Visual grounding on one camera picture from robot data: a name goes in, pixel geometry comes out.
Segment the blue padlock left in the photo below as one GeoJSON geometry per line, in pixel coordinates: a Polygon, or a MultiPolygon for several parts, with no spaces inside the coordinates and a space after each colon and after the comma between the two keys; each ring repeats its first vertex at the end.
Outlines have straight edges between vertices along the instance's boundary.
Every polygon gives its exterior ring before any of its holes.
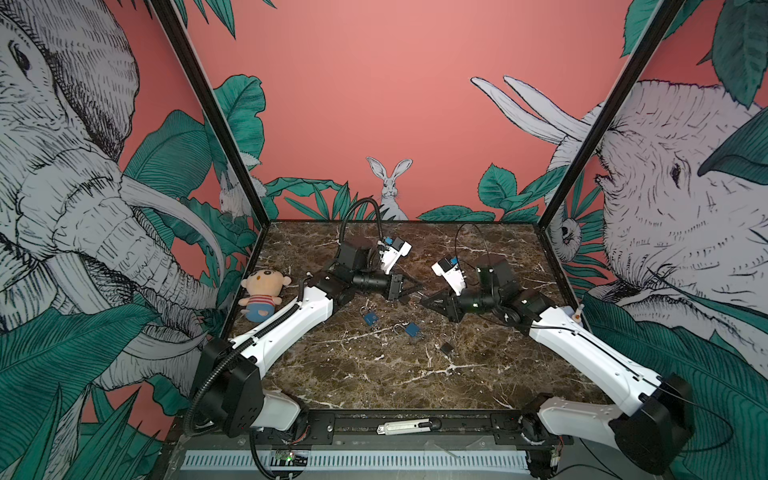
{"type": "Polygon", "coordinates": [[[370,311],[363,316],[363,320],[368,326],[373,327],[379,321],[379,317],[374,311],[370,311]]]}

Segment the black left frame post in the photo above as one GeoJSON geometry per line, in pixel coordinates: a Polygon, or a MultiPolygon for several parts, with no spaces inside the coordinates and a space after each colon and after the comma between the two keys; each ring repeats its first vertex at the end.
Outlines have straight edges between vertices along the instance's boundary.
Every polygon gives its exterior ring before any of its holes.
{"type": "Polygon", "coordinates": [[[241,188],[253,210],[260,230],[270,226],[270,219],[253,186],[252,177],[243,163],[242,156],[225,119],[219,102],[208,81],[199,58],[191,44],[175,3],[168,0],[150,2],[174,53],[189,81],[203,113],[220,144],[229,165],[233,168],[241,188]]]}

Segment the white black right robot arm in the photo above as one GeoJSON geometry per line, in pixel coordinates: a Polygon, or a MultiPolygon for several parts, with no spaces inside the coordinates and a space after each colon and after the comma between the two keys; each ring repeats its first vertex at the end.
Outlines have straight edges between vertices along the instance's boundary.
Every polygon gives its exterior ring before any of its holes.
{"type": "Polygon", "coordinates": [[[612,447],[641,470],[661,475],[693,436],[693,389],[687,381],[676,374],[662,377],[598,339],[571,308],[522,287],[504,258],[478,261],[476,289],[467,285],[454,258],[437,261],[432,270],[448,286],[423,298],[424,307],[452,322],[468,313],[492,314],[555,352],[610,399],[598,405],[539,395],[518,420],[529,444],[578,437],[612,447]]]}

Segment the white utility knife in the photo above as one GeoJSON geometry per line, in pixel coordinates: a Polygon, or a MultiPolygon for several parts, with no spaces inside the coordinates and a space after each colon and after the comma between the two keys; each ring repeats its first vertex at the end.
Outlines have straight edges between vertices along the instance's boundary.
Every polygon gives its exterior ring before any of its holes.
{"type": "Polygon", "coordinates": [[[377,426],[378,435],[392,436],[439,431],[442,421],[438,418],[409,419],[385,422],[377,426]]]}

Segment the small green circuit board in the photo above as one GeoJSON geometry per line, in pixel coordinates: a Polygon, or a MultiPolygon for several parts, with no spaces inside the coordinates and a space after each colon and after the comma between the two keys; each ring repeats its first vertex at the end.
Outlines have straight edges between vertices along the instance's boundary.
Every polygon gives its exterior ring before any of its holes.
{"type": "Polygon", "coordinates": [[[278,470],[303,469],[308,461],[308,451],[276,450],[272,453],[269,466],[278,470]]]}

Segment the plush doll striped shirt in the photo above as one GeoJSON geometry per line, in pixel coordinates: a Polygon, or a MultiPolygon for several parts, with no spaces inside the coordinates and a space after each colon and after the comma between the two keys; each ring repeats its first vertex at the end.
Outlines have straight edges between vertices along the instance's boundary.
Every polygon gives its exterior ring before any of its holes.
{"type": "Polygon", "coordinates": [[[289,276],[272,269],[262,269],[244,278],[240,286],[246,291],[246,296],[238,304],[245,319],[252,323],[269,319],[282,303],[280,295],[283,288],[291,282],[289,276]]]}

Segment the blue padlock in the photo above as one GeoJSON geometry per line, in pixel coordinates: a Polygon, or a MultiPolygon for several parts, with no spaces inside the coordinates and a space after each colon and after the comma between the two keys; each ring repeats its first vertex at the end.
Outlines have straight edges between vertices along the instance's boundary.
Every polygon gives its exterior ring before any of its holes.
{"type": "Polygon", "coordinates": [[[374,311],[370,311],[363,316],[363,320],[368,326],[373,327],[379,321],[379,317],[374,311]]]}
{"type": "Polygon", "coordinates": [[[421,335],[421,329],[413,322],[406,325],[405,332],[412,338],[417,338],[421,335]]]}

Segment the blue padlock right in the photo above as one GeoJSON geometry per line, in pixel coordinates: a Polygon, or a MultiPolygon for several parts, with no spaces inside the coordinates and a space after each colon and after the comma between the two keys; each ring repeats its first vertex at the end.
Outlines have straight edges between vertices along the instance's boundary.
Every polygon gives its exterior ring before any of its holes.
{"type": "Polygon", "coordinates": [[[421,335],[421,329],[413,322],[406,325],[405,332],[412,338],[417,338],[421,335]]]}

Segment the black front mounting rail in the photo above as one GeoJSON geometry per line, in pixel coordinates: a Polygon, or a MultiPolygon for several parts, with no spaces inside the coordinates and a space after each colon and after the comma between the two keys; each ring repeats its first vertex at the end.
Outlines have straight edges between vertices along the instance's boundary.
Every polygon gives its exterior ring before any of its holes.
{"type": "Polygon", "coordinates": [[[435,440],[442,436],[469,438],[488,437],[493,446],[519,449],[543,449],[562,444],[571,445],[573,440],[565,436],[549,436],[536,446],[523,437],[519,425],[518,410],[350,410],[311,409],[308,411],[309,433],[300,446],[330,446],[344,437],[354,440],[384,438],[377,428],[385,423],[412,419],[437,419],[436,431],[418,433],[418,438],[435,440]]]}

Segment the black right frame post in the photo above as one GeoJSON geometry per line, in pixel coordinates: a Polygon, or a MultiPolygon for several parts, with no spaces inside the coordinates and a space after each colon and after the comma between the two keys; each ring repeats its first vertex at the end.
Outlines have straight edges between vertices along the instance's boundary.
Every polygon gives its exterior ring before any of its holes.
{"type": "Polygon", "coordinates": [[[603,108],[560,182],[552,200],[539,218],[537,227],[546,229],[556,217],[558,208],[564,203],[567,194],[574,186],[579,175],[597,150],[611,122],[621,110],[632,88],[645,70],[647,64],[662,42],[664,35],[684,5],[683,0],[660,1],[650,16],[640,39],[635,45],[616,84],[607,97],[603,108]]]}

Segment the black frame post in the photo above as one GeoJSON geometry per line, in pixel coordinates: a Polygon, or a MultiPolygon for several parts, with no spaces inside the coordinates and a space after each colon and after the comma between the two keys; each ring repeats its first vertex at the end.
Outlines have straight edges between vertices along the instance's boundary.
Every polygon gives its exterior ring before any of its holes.
{"type": "Polygon", "coordinates": [[[252,177],[243,163],[242,156],[225,119],[219,102],[208,81],[199,58],[191,44],[175,3],[168,0],[150,2],[174,53],[189,81],[203,113],[220,144],[229,165],[233,168],[241,188],[253,210],[260,230],[270,226],[270,219],[253,186],[252,177]]]}
{"type": "Polygon", "coordinates": [[[650,16],[640,39],[635,45],[616,84],[607,97],[603,108],[560,182],[552,200],[539,218],[537,227],[546,229],[556,217],[558,208],[564,203],[567,194],[574,186],[579,175],[597,150],[611,122],[621,110],[632,88],[645,70],[647,64],[662,42],[664,35],[684,5],[683,0],[660,1],[650,16]]]}

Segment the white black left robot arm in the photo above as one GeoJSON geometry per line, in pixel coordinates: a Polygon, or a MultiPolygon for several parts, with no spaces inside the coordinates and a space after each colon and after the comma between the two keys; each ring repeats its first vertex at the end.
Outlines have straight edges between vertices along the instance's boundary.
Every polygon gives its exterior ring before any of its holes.
{"type": "Polygon", "coordinates": [[[307,429],[301,404],[285,393],[265,390],[264,376],[287,350],[356,294],[377,293],[396,301],[417,291],[415,280],[393,270],[411,249],[399,237],[377,243],[361,237],[344,240],[330,263],[306,277],[296,298],[284,308],[244,334],[209,343],[183,416],[185,435],[220,431],[234,438],[252,429],[273,429],[301,440],[307,429]]]}

